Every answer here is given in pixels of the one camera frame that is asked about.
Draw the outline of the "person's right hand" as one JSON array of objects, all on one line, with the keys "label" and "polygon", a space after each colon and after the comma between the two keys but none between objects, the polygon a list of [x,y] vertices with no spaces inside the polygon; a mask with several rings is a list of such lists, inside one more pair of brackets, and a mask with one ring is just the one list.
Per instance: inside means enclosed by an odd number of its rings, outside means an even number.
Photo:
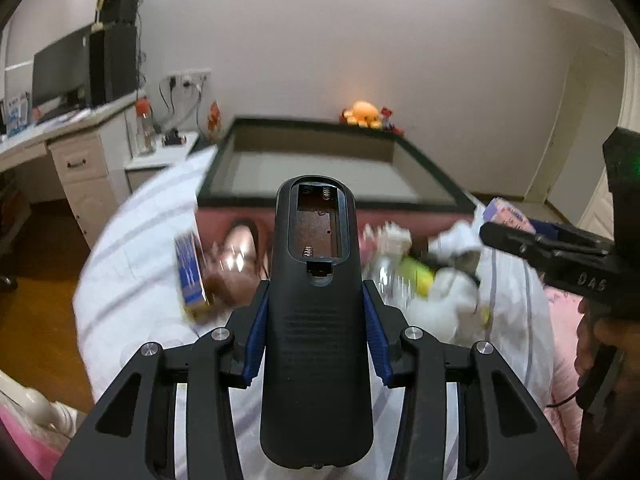
[{"label": "person's right hand", "polygon": [[611,391],[639,393],[639,322],[612,318],[600,304],[584,298],[577,329],[574,367],[580,378],[577,404],[585,411]]}]

